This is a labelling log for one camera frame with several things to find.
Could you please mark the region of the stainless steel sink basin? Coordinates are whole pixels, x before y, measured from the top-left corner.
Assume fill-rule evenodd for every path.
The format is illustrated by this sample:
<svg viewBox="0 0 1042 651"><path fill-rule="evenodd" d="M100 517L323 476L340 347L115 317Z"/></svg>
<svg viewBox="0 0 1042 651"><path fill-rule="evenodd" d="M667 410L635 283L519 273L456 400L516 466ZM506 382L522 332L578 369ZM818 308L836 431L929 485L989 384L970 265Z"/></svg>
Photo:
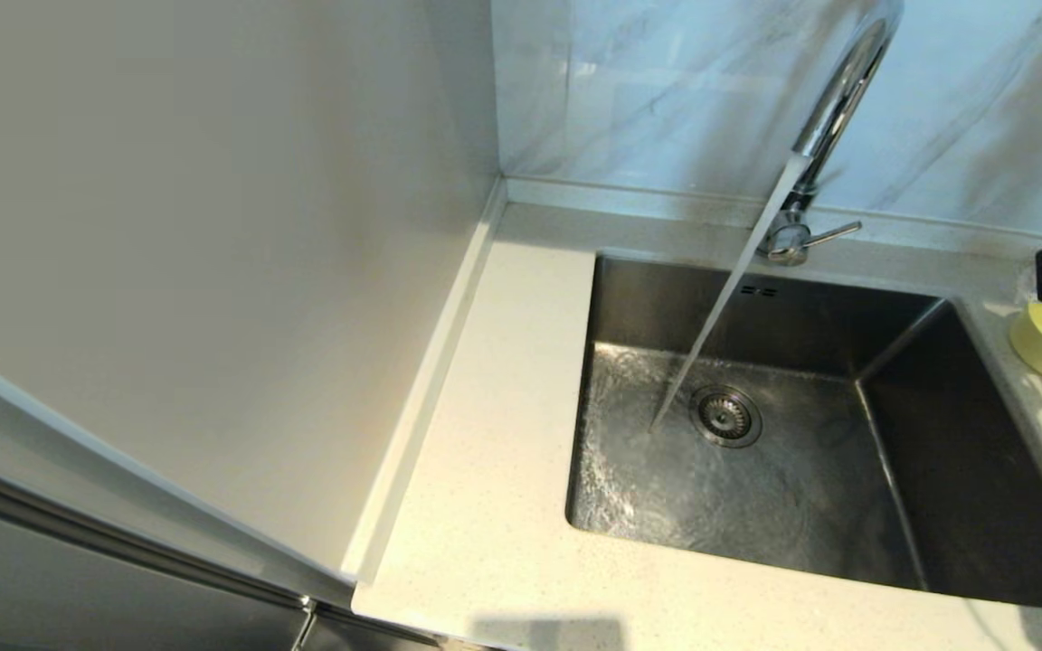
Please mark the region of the stainless steel sink basin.
<svg viewBox="0 0 1042 651"><path fill-rule="evenodd" d="M745 275L648 432L727 278L596 260L567 523L1042 609L1042 474L947 299ZM689 399L708 384L752 397L755 444L700 436Z"/></svg>

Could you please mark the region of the speckled counter upstand strip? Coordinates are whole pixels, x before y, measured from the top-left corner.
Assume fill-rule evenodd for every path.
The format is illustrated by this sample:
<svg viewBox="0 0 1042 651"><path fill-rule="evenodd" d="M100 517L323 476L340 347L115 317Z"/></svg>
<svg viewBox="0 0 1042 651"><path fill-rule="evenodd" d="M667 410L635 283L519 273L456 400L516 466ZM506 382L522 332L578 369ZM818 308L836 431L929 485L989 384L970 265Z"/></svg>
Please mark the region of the speckled counter upstand strip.
<svg viewBox="0 0 1042 651"><path fill-rule="evenodd" d="M354 582L371 582L379 571L507 202L507 178L500 175L489 191L345 552L342 572Z"/></svg>
<svg viewBox="0 0 1042 651"><path fill-rule="evenodd" d="M508 201L513 203L736 228L752 228L764 206L763 201L734 196L567 183L529 177L505 177L504 183ZM996 259L1025 259L1033 256L1037 249L1042 249L1042 233L978 223L892 212L864 212L819 206L818 203L807 211L805 219L815 233L851 222L863 222L863 228L857 231L855 237L884 246Z"/></svg>

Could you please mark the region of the round metal drain strainer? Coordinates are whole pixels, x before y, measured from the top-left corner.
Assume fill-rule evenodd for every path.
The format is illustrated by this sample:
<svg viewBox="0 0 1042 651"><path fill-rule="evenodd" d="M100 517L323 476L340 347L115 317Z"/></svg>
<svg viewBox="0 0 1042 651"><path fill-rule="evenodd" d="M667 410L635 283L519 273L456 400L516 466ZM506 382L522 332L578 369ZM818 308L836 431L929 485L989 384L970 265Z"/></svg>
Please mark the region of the round metal drain strainer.
<svg viewBox="0 0 1042 651"><path fill-rule="evenodd" d="M692 392L689 417L700 436L719 448L749 448L764 432L763 416L752 397L726 384Z"/></svg>

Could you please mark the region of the running water stream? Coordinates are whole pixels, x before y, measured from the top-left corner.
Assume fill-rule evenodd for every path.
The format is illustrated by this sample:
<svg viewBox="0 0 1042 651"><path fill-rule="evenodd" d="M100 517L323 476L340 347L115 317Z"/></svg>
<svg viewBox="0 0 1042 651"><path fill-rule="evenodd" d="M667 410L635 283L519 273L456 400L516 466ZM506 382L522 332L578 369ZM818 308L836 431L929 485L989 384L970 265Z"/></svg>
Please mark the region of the running water stream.
<svg viewBox="0 0 1042 651"><path fill-rule="evenodd" d="M787 196L792 193L799 178L807 172L810 162L811 159L809 156L798 153L791 153L789 159L787 159L776 185L773 187L768 201L764 204L763 210L758 215L755 226L753 226L747 241L745 241L739 255L737 255L735 264L731 266L726 283L720 289L715 303L706 315L706 321L702 324L702 328L700 328L695 341L692 342L689 352L687 352L683 364L678 367L677 373L669 381L665 395L663 395L663 400L658 406L658 411L655 411L650 421L648 428L650 434L658 433L658 430L661 428L662 420L665 420L671 409L671 404L674 403L679 391L681 391L684 380L687 378L690 368L699 357L700 351L706 345L708 337L712 334L715 326L718 325L721 314L727 308L728 302L731 300L731 295L739 287L742 276L747 271L750 259L755 256L758 244L761 243L764 235L768 234L769 228L782 210Z"/></svg>

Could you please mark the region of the chrome gooseneck faucet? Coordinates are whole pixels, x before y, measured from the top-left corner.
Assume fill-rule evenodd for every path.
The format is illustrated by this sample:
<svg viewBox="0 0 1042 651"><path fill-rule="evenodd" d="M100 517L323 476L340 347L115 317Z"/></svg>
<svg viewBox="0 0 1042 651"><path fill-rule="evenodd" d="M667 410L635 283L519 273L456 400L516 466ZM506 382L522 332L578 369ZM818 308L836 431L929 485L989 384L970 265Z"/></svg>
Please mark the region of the chrome gooseneck faucet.
<svg viewBox="0 0 1042 651"><path fill-rule="evenodd" d="M794 141L792 153L802 157L805 165L787 191L776 215L766 225L766 232L756 244L758 257L778 265L801 265L807 262L810 248L863 228L863 222L855 220L813 235L807 226L807 211L818 196L819 175L855 116L866 90L871 87L903 12L905 0L873 0L872 8L855 26L842 57L834 65L826 86Z"/></svg>

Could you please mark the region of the tall grey cabinet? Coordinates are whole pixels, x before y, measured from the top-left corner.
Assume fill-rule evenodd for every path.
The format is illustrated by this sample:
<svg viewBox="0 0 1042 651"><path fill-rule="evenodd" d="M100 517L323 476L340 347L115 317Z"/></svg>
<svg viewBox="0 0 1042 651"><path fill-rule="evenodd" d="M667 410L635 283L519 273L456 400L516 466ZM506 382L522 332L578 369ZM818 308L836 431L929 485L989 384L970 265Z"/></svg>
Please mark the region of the tall grey cabinet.
<svg viewBox="0 0 1042 651"><path fill-rule="evenodd" d="M0 0L0 479L440 651L342 565L500 175L491 0Z"/></svg>

